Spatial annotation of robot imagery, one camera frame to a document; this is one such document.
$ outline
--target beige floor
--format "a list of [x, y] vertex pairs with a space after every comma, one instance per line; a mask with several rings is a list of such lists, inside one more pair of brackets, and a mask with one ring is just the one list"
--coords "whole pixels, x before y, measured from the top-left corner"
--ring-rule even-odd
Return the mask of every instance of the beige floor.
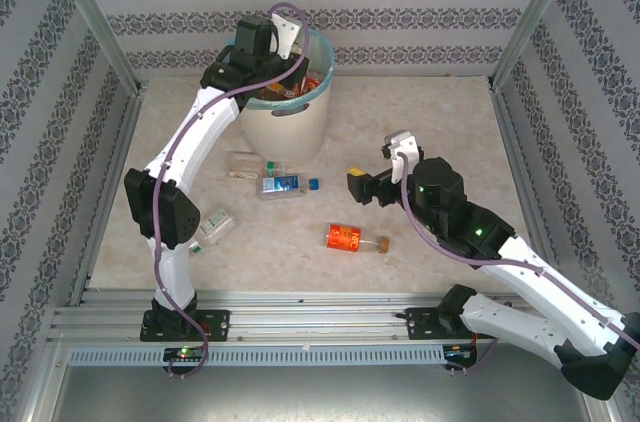
[[[173, 133], [190, 104], [195, 78], [151, 81], [125, 165], [139, 169]], [[191, 199], [203, 215], [224, 205], [240, 226], [191, 259], [196, 288], [253, 291], [444, 292], [455, 283], [510, 292], [497, 281], [434, 253], [399, 206], [356, 204], [346, 172], [390, 167], [379, 148], [386, 134], [409, 129], [427, 157], [442, 156], [465, 178], [470, 200], [491, 208], [526, 234], [511, 172], [484, 78], [336, 77], [330, 125], [318, 156], [297, 173], [321, 188], [297, 199], [261, 201], [255, 181], [230, 179], [225, 152], [247, 150], [239, 124], [222, 135], [203, 163]], [[387, 255], [352, 254], [323, 246], [330, 221], [391, 238]], [[153, 288], [152, 257], [131, 220], [122, 181], [91, 285]]]

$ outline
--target white bucket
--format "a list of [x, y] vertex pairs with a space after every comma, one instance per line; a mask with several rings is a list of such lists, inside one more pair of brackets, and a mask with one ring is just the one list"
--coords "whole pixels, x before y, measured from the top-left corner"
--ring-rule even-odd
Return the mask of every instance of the white bucket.
[[240, 114], [251, 150], [267, 160], [300, 165], [315, 157], [324, 142], [335, 56], [331, 43], [315, 30], [307, 57], [310, 72], [325, 74], [318, 87], [285, 101], [251, 98]]

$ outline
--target clear plastic container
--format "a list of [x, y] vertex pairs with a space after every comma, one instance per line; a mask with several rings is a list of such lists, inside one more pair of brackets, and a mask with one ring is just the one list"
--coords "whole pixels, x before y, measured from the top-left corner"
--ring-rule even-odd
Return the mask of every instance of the clear plastic container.
[[229, 152], [227, 154], [229, 177], [257, 179], [258, 177], [281, 177], [287, 173], [283, 162], [265, 161], [251, 152]]
[[389, 252], [389, 237], [348, 225], [327, 224], [325, 244], [330, 249], [349, 252]]
[[[208, 217], [202, 217], [193, 236], [201, 247], [211, 247], [226, 236], [236, 226], [236, 219], [225, 209], [218, 208]], [[189, 246], [190, 252], [199, 252], [197, 247]]]
[[310, 190], [318, 190], [318, 179], [305, 179], [301, 175], [289, 174], [281, 177], [258, 179], [256, 193], [262, 200], [300, 197]]

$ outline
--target wire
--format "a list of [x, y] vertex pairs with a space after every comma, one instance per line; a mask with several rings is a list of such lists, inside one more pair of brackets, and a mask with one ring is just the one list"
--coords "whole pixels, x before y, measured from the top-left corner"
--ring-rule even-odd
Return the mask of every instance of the wire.
[[[288, 2], [280, 2], [276, 5], [274, 5], [273, 7], [271, 7], [271, 9], [269, 9], [269, 14], [273, 14], [276, 10], [279, 9], [283, 9], [283, 8], [287, 8], [292, 10], [293, 12], [295, 12], [296, 16], [298, 19], [300, 19], [300, 22], [302, 23], [302, 30], [304, 31], [304, 44], [302, 47], [302, 53], [300, 55], [300, 57], [298, 57], [298, 59], [296, 60], [296, 62], [293, 64], [293, 66], [291, 66], [290, 69], [286, 70], [285, 72], [283, 72], [282, 74], [264, 81], [264, 82], [259, 82], [256, 84], [251, 84], [251, 85], [247, 85], [245, 87], [239, 87], [237, 89], [233, 89], [230, 90], [224, 94], [220, 94], [217, 97], [213, 98], [211, 101], [207, 102], [207, 104], [199, 111], [199, 113], [202, 112], [206, 112], [207, 110], [209, 110], [211, 107], [213, 107], [215, 104], [217, 104], [218, 102], [220, 102], [223, 99], [229, 99], [232, 97], [235, 97], [236, 95], [242, 94], [244, 92], [249, 92], [252, 90], [256, 90], [256, 89], [261, 89], [263, 87], [266, 87], [267, 85], [271, 85], [274, 84], [276, 82], [279, 82], [283, 79], [286, 79], [287, 77], [289, 77], [291, 74], [293, 74], [298, 67], [300, 67], [300, 65], [302, 64], [302, 62], [304, 61], [304, 58], [307, 55], [307, 51], [309, 49], [309, 39], [311, 37], [311, 31], [309, 30], [309, 24], [307, 22], [307, 18], [304, 15], [304, 12], [302, 12], [302, 10], [300, 10], [298, 7], [296, 7], [293, 4], [290, 4]], [[193, 369], [191, 369], [189, 372], [185, 373], [185, 374], [181, 374], [180, 378], [181, 379], [185, 379], [186, 377], [190, 377], [191, 375], [196, 374], [200, 369], [202, 369], [202, 367], [204, 366], [204, 364], [206, 363], [206, 361], [209, 358], [209, 340], [207, 338], [207, 334], [204, 331], [204, 329], [202, 327], [200, 327], [200, 325], [193, 320], [193, 318], [191, 318], [191, 316], [189, 316], [189, 314], [187, 314], [184, 310], [182, 310], [182, 307], [180, 307], [176, 301], [171, 297], [171, 294], [169, 294], [169, 291], [167, 289], [167, 287], [164, 285], [164, 282], [162, 281], [162, 277], [160, 275], [160, 260], [162, 259], [162, 240], [161, 240], [161, 234], [160, 234], [160, 210], [159, 210], [159, 200], [160, 200], [160, 186], [162, 185], [162, 180], [164, 179], [164, 175], [167, 172], [167, 169], [169, 168], [170, 164], [171, 164], [171, 159], [173, 157], [173, 154], [175, 153], [175, 151], [177, 150], [178, 146], [180, 145], [180, 142], [182, 141], [182, 139], [184, 139], [184, 137], [187, 135], [187, 132], [189, 132], [189, 129], [191, 129], [191, 127], [198, 121], [200, 120], [200, 117], [198, 116], [198, 114], [194, 114], [193, 117], [191, 117], [191, 119], [189, 119], [187, 121], [187, 123], [184, 125], [184, 127], [182, 128], [182, 130], [180, 130], [180, 132], [178, 133], [178, 135], [176, 136], [173, 144], [171, 144], [171, 147], [169, 147], [169, 150], [167, 151], [167, 155], [164, 158], [164, 161], [162, 162], [162, 166], [160, 168], [160, 172], [158, 173], [158, 177], [156, 179], [156, 182], [153, 186], [153, 198], [152, 198], [152, 202], [151, 202], [151, 210], [152, 210], [152, 217], [153, 217], [153, 236], [155, 238], [155, 250], [154, 250], [154, 264], [153, 264], [153, 272], [156, 278], [156, 283], [158, 284], [158, 288], [162, 291], [162, 294], [164, 295], [164, 297], [167, 299], [167, 302], [169, 302], [169, 305], [171, 305], [171, 307], [173, 307], [173, 309], [180, 314], [180, 316], [182, 318], [184, 318], [189, 324], [191, 324], [200, 334], [200, 336], [202, 337], [203, 340], [203, 355], [202, 355], [202, 359], [200, 359], [200, 362], [198, 363], [198, 365], [196, 365]], [[169, 377], [175, 377], [177, 374], [175, 374], [174, 372], [171, 371], [171, 366], [172, 364], [169, 364], [168, 366], [168, 372], [169, 372]]]
[[592, 315], [600, 324], [604, 327], [608, 327], [609, 330], [612, 330], [618, 337], [627, 342], [631, 347], [633, 347], [636, 351], [640, 351], [640, 343], [633, 339], [629, 334], [625, 333], [622, 329], [620, 329], [617, 325], [612, 324], [611, 321], [598, 312], [596, 309], [591, 307], [590, 304], [582, 300], [582, 298], [578, 297], [574, 294], [571, 289], [569, 289], [566, 285], [564, 285], [560, 280], [555, 278], [552, 274], [546, 271], [543, 267], [534, 264], [525, 264], [524, 262], [520, 262], [513, 259], [499, 259], [499, 260], [476, 260], [476, 259], [468, 259], [466, 257], [461, 257], [453, 252], [448, 251], [444, 247], [440, 247], [438, 243], [431, 238], [427, 230], [420, 224], [418, 219], [416, 219], [415, 215], [413, 215], [413, 211], [411, 210], [411, 205], [409, 204], [409, 158], [406, 154], [399, 152], [398, 156], [402, 159], [403, 168], [402, 168], [402, 181], [400, 185], [400, 192], [402, 194], [402, 205], [404, 207], [404, 211], [409, 218], [409, 222], [418, 233], [420, 238], [424, 240], [431, 248], [436, 250], [442, 255], [449, 257], [450, 259], [455, 260], [456, 262], [462, 262], [463, 264], [471, 265], [474, 267], [483, 267], [487, 265], [512, 265], [514, 267], [520, 267], [521, 269], [531, 270], [536, 273], [536, 275], [540, 277], [545, 277], [549, 282], [555, 285], [558, 289], [560, 289], [565, 295], [567, 295], [571, 300], [573, 300], [576, 304], [586, 310], [590, 315]]

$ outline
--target purple cable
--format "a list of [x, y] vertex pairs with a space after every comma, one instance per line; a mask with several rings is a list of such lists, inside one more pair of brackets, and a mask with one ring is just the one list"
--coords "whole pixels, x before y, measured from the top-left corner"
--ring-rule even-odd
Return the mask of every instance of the purple cable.
[[402, 183], [400, 185], [400, 190], [402, 193], [402, 205], [404, 206], [404, 211], [407, 213], [407, 217], [409, 218], [409, 222], [413, 225], [413, 228], [416, 230], [420, 238], [424, 240], [431, 248], [435, 249], [442, 255], [449, 257], [450, 259], [455, 260], [456, 262], [462, 262], [463, 264], [482, 267], [485, 265], [512, 265], [515, 267], [520, 267], [522, 269], [532, 270], [538, 276], [545, 277], [549, 280], [553, 285], [558, 287], [562, 292], [564, 292], [571, 300], [576, 302], [580, 307], [589, 312], [598, 322], [600, 322], [605, 327], [608, 327], [612, 330], [618, 337], [627, 342], [631, 347], [635, 348], [637, 351], [640, 351], [640, 343], [636, 342], [630, 335], [626, 334], [623, 330], [618, 328], [616, 325], [611, 324], [609, 319], [607, 319], [604, 315], [600, 314], [596, 309], [591, 307], [587, 302], [582, 300], [576, 294], [574, 294], [571, 289], [565, 286], [562, 282], [556, 279], [549, 272], [545, 271], [542, 267], [533, 265], [533, 264], [525, 264], [524, 262], [520, 262], [512, 259], [499, 259], [499, 260], [476, 260], [476, 259], [468, 259], [466, 257], [461, 257], [453, 252], [449, 252], [447, 249], [440, 247], [438, 243], [431, 238], [426, 229], [422, 227], [418, 219], [416, 219], [415, 215], [413, 215], [413, 211], [411, 210], [411, 206], [409, 205], [409, 191], [408, 191], [408, 183], [409, 183], [409, 158], [404, 153], [398, 153], [398, 156], [403, 160], [404, 166], [402, 168]]
[[[307, 19], [306, 19], [305, 15], [304, 15], [304, 12], [302, 12], [295, 5], [290, 4], [288, 2], [280, 2], [280, 3], [276, 4], [276, 5], [274, 5], [273, 7], [271, 7], [271, 9], [269, 9], [269, 14], [273, 14], [276, 10], [281, 9], [281, 8], [287, 8], [287, 9], [293, 10], [296, 13], [296, 16], [300, 19], [300, 22], [302, 23], [302, 30], [304, 31], [304, 44], [303, 44], [303, 47], [302, 47], [302, 54], [300, 55], [300, 57], [298, 57], [298, 60], [296, 60], [296, 62], [293, 64], [293, 66], [289, 70], [287, 70], [286, 72], [283, 72], [282, 74], [278, 75], [277, 77], [274, 77], [273, 79], [269, 79], [267, 81], [260, 82], [260, 83], [257, 83], [257, 84], [247, 85], [245, 87], [239, 87], [237, 89], [230, 90], [229, 92], [226, 92], [224, 94], [218, 95], [217, 97], [212, 99], [210, 102], [208, 102], [199, 111], [199, 113], [206, 112], [207, 110], [209, 110], [212, 106], [217, 104], [222, 99], [229, 99], [231, 97], [235, 97], [236, 95], [242, 94], [244, 92], [249, 92], [251, 90], [256, 90], [256, 89], [261, 89], [263, 87], [266, 87], [267, 85], [271, 85], [271, 84], [274, 84], [276, 82], [281, 81], [282, 79], [286, 79], [291, 74], [293, 74], [298, 69], [298, 67], [300, 67], [300, 65], [304, 61], [304, 58], [307, 55], [307, 50], [309, 49], [309, 39], [311, 37], [311, 32], [309, 30], [309, 24], [307, 23]], [[200, 362], [198, 363], [198, 365], [196, 365], [193, 369], [191, 369], [186, 374], [182, 374], [180, 376], [181, 379], [184, 379], [186, 377], [194, 375], [196, 372], [198, 372], [204, 366], [204, 364], [206, 363], [207, 359], [209, 358], [209, 341], [207, 339], [207, 334], [204, 331], [204, 329], [202, 327], [200, 327], [200, 325], [195, 320], [193, 320], [189, 316], [189, 314], [187, 314], [184, 310], [182, 310], [182, 308], [176, 303], [175, 300], [173, 300], [171, 295], [169, 295], [169, 291], [167, 290], [167, 287], [162, 282], [162, 277], [160, 276], [160, 260], [162, 259], [162, 241], [160, 239], [161, 238], [161, 235], [160, 235], [160, 214], [159, 214], [158, 202], [159, 202], [159, 199], [160, 199], [160, 186], [162, 184], [162, 179], [164, 179], [164, 175], [167, 172], [167, 169], [168, 169], [168, 167], [170, 165], [170, 162], [171, 162], [171, 159], [173, 157], [173, 154], [178, 149], [178, 146], [180, 145], [180, 142], [182, 141], [182, 139], [184, 139], [185, 135], [187, 135], [187, 132], [189, 132], [189, 129], [198, 120], [200, 120], [200, 117], [198, 116], [198, 114], [194, 114], [194, 116], [191, 117], [191, 119], [188, 120], [188, 122], [184, 125], [182, 130], [178, 133], [178, 135], [176, 136], [173, 144], [171, 144], [171, 147], [169, 147], [169, 150], [167, 151], [167, 155], [165, 156], [164, 161], [162, 163], [162, 167], [160, 168], [160, 172], [158, 173], [158, 178], [156, 179], [156, 183], [153, 186], [153, 199], [152, 199], [152, 202], [151, 202], [151, 210], [152, 210], [152, 215], [153, 215], [153, 236], [154, 236], [155, 242], [156, 242], [155, 251], [154, 251], [154, 259], [155, 260], [154, 260], [154, 264], [153, 264], [153, 272], [154, 272], [154, 275], [155, 275], [155, 278], [156, 278], [156, 283], [158, 284], [158, 287], [160, 288], [160, 290], [164, 294], [165, 298], [167, 299], [167, 301], [169, 302], [171, 307], [173, 307], [173, 309], [176, 312], [178, 312], [178, 314], [180, 314], [181, 317], [183, 317], [187, 322], [189, 322], [189, 324], [191, 324], [200, 333], [200, 335], [202, 336], [202, 340], [203, 340], [204, 354], [202, 356], [202, 359], [200, 359]], [[169, 377], [174, 377], [176, 375], [175, 373], [173, 373], [171, 371], [172, 365], [173, 365], [173, 361], [170, 362], [169, 366], [167, 367], [167, 371], [169, 372]]]

